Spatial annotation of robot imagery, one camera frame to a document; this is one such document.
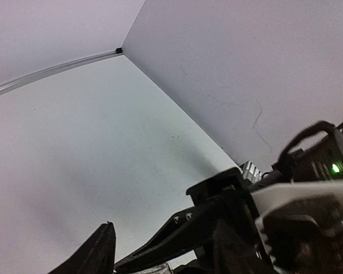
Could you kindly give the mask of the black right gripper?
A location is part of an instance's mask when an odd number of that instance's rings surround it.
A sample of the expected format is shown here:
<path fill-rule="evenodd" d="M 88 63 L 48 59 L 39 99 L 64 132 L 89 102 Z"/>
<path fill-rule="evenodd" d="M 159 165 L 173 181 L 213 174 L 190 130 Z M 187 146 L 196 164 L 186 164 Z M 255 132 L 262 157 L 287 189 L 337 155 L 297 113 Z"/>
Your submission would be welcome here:
<path fill-rule="evenodd" d="M 263 264 L 272 266 L 254 221 L 260 216 L 250 192 L 251 182 L 244 179 L 241 171 L 230 168 L 188 188 L 195 206 L 206 202 L 220 202 L 220 209 L 214 215 L 222 219 L 240 240 L 254 252 Z"/>

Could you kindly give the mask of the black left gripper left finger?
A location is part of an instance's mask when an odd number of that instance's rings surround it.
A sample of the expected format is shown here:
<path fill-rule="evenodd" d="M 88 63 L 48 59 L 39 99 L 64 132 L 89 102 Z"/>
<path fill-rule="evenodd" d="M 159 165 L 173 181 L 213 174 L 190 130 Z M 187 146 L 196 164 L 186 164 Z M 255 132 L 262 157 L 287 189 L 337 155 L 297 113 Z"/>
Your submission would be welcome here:
<path fill-rule="evenodd" d="M 113 273 L 115 245 L 113 223 L 103 223 L 66 261 L 49 274 Z"/>

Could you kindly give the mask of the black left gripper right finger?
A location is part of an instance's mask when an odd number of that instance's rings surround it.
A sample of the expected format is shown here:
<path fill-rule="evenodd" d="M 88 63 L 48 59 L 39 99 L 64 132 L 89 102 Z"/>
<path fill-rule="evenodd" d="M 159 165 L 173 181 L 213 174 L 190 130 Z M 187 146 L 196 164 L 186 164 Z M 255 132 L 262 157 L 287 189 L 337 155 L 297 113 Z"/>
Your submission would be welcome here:
<path fill-rule="evenodd" d="M 114 265 L 117 273 L 136 273 L 204 246 L 216 226 L 216 204 L 201 204 L 176 212 L 142 247 Z"/>

